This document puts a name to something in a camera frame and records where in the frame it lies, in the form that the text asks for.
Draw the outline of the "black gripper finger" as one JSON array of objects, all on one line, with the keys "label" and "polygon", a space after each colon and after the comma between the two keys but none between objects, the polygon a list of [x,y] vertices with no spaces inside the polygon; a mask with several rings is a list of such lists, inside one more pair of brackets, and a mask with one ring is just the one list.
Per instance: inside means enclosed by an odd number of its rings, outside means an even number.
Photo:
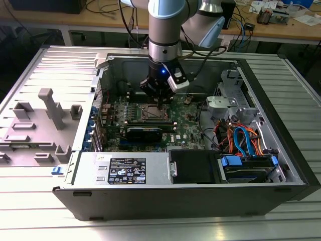
[{"label": "black gripper finger", "polygon": [[160,90],[156,87],[154,81],[151,78],[146,78],[140,82],[140,88],[145,94],[152,97],[157,102],[157,108],[161,109]]},{"label": "black gripper finger", "polygon": [[175,95],[174,92],[162,93],[160,95],[160,109],[163,108],[164,104],[170,104],[174,99],[174,95]]}]

